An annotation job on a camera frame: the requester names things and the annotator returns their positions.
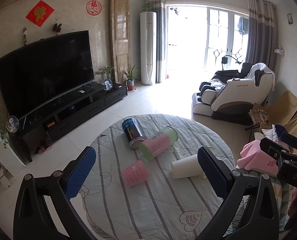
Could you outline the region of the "blue CoolTowel can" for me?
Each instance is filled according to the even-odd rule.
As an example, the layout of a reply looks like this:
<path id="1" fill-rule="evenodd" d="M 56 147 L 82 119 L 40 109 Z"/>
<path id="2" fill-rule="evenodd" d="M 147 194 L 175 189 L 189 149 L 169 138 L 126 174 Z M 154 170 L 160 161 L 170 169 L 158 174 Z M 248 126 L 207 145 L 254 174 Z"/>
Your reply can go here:
<path id="1" fill-rule="evenodd" d="M 137 150 L 139 145 L 146 140 L 139 123 L 135 118 L 125 119 L 122 123 L 122 128 L 129 141 L 130 148 Z"/>

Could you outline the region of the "white paper cup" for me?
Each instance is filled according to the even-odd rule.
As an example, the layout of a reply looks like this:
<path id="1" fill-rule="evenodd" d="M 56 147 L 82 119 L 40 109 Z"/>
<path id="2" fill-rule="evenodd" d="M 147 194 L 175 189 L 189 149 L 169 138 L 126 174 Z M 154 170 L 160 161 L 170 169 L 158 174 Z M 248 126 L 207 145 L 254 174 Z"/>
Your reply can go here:
<path id="1" fill-rule="evenodd" d="M 198 162 L 197 154 L 173 161 L 171 163 L 171 172 L 174 179 L 195 176 L 201 176 L 203 179 L 206 179 L 206 175 Z"/>

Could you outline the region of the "pink clear cup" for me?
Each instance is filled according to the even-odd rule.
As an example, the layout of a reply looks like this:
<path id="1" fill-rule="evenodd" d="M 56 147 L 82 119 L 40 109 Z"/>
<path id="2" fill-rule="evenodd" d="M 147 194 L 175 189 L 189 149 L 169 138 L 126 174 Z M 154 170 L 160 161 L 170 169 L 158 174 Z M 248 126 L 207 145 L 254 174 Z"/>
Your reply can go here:
<path id="1" fill-rule="evenodd" d="M 121 171 L 122 178 L 128 187 L 133 187 L 144 183 L 149 178 L 149 172 L 141 160 L 135 161 Z"/>

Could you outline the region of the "tan sofa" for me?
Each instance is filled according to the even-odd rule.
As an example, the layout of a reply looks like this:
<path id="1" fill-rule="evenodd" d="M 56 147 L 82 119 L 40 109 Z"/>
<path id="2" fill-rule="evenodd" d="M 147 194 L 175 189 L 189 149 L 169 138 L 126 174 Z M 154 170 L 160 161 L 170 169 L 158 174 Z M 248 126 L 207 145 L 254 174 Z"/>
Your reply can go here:
<path id="1" fill-rule="evenodd" d="M 269 117 L 268 124 L 261 123 L 262 129 L 271 129 L 272 125 L 281 124 L 288 133 L 297 137 L 297 97 L 290 91 L 284 92 L 271 106 L 261 108 Z"/>

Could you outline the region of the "pink folded cloth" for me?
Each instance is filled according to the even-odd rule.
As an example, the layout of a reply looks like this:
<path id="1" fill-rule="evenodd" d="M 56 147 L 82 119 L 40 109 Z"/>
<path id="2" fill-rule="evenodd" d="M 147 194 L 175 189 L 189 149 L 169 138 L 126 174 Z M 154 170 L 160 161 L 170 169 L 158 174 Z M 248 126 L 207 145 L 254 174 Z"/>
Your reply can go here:
<path id="1" fill-rule="evenodd" d="M 253 170 L 276 177 L 278 172 L 276 160 L 260 149 L 260 142 L 260 140 L 253 140 L 244 145 L 237 165 L 247 171 Z"/>

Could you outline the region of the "white massage chair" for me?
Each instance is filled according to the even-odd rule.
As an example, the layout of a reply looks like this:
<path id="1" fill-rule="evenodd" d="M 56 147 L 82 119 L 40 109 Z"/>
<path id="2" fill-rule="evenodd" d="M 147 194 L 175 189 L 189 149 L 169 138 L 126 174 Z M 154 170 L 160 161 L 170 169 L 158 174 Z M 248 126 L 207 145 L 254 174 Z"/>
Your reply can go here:
<path id="1" fill-rule="evenodd" d="M 192 96 L 192 113 L 249 126 L 250 110 L 275 88 L 275 73 L 265 63 L 243 63 L 241 70 L 220 70 Z"/>

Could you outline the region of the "white plant stand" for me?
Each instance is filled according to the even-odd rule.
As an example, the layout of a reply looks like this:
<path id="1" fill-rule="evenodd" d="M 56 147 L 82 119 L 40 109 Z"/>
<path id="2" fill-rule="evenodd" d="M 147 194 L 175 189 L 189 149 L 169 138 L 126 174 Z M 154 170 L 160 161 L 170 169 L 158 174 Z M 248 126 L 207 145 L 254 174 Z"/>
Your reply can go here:
<path id="1" fill-rule="evenodd" d="M 2 142 L 0 143 L 0 163 L 13 177 L 25 169 L 24 162 L 10 148 L 9 144 L 4 145 Z"/>

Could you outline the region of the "right grey curtain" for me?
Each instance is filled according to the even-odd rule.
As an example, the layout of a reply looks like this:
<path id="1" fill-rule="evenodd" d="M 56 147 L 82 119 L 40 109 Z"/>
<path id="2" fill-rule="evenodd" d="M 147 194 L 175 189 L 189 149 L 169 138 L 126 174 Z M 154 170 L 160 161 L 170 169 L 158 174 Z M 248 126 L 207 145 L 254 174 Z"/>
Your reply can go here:
<path id="1" fill-rule="evenodd" d="M 269 69 L 275 69 L 277 48 L 276 7 L 270 1 L 247 0 L 249 9 L 249 29 L 247 63 L 265 63 Z"/>

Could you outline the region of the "grey curtain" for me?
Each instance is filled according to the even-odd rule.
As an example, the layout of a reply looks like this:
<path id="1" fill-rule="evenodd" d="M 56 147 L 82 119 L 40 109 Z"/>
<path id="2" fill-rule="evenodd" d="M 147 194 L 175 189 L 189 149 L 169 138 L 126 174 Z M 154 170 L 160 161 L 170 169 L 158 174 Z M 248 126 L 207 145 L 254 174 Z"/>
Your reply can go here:
<path id="1" fill-rule="evenodd" d="M 270 1 L 247 0 L 249 9 L 249 29 L 247 63 L 265 63 L 269 69 L 275 69 L 277 48 L 276 7 Z"/>
<path id="2" fill-rule="evenodd" d="M 156 65 L 156 82 L 161 83 L 166 79 L 165 70 L 165 42 L 166 42 L 166 1 L 165 0 L 148 0 L 151 5 L 151 11 L 156 13 L 157 21 L 157 65 Z"/>

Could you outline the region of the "striped quilted table cover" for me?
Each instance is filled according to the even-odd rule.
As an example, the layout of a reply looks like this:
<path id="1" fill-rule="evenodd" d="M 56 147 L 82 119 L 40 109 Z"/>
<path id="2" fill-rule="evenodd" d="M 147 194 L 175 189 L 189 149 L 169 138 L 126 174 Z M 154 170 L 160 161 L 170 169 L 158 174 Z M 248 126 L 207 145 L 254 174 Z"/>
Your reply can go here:
<path id="1" fill-rule="evenodd" d="M 171 163 L 189 157 L 202 146 L 233 168 L 232 152 L 208 127 L 172 115 L 137 115 L 146 137 L 166 126 L 178 133 L 175 144 L 152 161 L 130 148 L 121 121 L 93 142 L 95 165 L 81 189 L 89 225 L 103 239 L 195 239 L 222 204 L 201 176 L 174 179 Z M 121 171 L 141 160 L 149 173 L 146 182 L 128 187 Z"/>

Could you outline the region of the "black TV stand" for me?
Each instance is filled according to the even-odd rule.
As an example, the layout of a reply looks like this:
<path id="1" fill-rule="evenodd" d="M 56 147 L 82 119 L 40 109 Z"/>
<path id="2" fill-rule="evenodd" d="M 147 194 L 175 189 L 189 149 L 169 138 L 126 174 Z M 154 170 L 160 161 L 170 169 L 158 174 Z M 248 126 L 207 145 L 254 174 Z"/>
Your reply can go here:
<path id="1" fill-rule="evenodd" d="M 16 150 L 26 162 L 32 162 L 24 136 L 42 127 L 55 142 L 78 126 L 127 96 L 127 86 L 114 83 L 110 90 L 100 83 L 87 83 L 20 118 L 20 129 L 12 135 Z"/>

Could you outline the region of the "large black television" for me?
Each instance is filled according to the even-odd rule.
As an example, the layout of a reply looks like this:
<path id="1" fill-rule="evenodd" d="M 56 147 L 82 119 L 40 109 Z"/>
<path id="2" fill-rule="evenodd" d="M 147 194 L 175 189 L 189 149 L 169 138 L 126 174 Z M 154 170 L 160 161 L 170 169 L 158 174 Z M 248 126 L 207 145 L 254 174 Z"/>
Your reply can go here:
<path id="1" fill-rule="evenodd" d="M 0 58 L 1 95 L 17 118 L 92 81 L 87 30 L 41 39 Z"/>

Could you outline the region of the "glass globe ornament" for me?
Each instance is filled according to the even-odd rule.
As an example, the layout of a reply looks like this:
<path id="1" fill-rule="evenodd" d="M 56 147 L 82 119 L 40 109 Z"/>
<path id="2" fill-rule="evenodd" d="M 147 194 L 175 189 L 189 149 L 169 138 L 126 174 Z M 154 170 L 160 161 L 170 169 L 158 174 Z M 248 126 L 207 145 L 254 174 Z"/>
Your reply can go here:
<path id="1" fill-rule="evenodd" d="M 113 82 L 111 79 L 104 79 L 102 84 L 105 86 L 105 91 L 109 91 L 113 88 Z"/>

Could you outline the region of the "potted plant red pot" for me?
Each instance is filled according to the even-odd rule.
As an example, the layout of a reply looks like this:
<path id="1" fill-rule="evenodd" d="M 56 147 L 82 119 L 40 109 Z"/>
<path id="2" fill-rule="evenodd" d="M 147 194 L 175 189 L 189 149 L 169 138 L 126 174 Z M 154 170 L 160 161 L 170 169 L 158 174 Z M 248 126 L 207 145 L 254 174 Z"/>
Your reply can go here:
<path id="1" fill-rule="evenodd" d="M 136 66 L 129 65 L 126 69 L 123 70 L 123 74 L 127 78 L 127 89 L 129 92 L 135 91 L 135 74 L 136 74 Z"/>

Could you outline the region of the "white standing air conditioner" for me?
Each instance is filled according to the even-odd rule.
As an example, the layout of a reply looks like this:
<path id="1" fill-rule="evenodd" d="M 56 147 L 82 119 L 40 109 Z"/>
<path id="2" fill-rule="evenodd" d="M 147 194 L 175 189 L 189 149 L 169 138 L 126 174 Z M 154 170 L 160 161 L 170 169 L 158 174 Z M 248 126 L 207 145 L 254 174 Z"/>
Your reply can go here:
<path id="1" fill-rule="evenodd" d="M 157 56 L 157 14 L 142 12 L 140 14 L 140 56 L 141 82 L 143 85 L 154 85 L 156 77 Z"/>

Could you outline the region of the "left grey curtain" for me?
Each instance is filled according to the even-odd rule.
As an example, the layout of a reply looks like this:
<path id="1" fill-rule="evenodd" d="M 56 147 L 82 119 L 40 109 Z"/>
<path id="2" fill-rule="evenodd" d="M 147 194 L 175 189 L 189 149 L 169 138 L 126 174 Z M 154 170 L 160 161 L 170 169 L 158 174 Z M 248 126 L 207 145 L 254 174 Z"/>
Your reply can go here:
<path id="1" fill-rule="evenodd" d="M 157 21 L 157 65 L 156 65 L 156 82 L 161 83 L 166 79 L 165 70 L 165 42 L 166 42 L 166 1 L 165 0 L 148 0 L 151 5 L 151 11 L 156 13 Z"/>

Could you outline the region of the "round red paper cutting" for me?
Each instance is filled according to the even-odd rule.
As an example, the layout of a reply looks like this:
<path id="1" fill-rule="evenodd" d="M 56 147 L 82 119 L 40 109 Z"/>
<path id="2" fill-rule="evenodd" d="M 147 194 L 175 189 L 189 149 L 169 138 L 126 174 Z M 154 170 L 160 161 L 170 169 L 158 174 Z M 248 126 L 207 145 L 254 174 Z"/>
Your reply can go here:
<path id="1" fill-rule="evenodd" d="M 102 12 L 103 6 L 97 0 L 90 0 L 86 4 L 86 11 L 91 16 L 97 16 Z"/>

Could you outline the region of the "red diamond wall decoration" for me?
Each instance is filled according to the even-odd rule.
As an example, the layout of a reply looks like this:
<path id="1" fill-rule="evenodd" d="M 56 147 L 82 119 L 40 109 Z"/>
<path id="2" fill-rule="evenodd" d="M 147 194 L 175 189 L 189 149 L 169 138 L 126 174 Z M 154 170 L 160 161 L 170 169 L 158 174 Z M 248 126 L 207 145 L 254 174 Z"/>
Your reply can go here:
<path id="1" fill-rule="evenodd" d="M 26 19 L 38 27 L 41 27 L 54 9 L 46 2 L 40 0 L 26 15 Z"/>

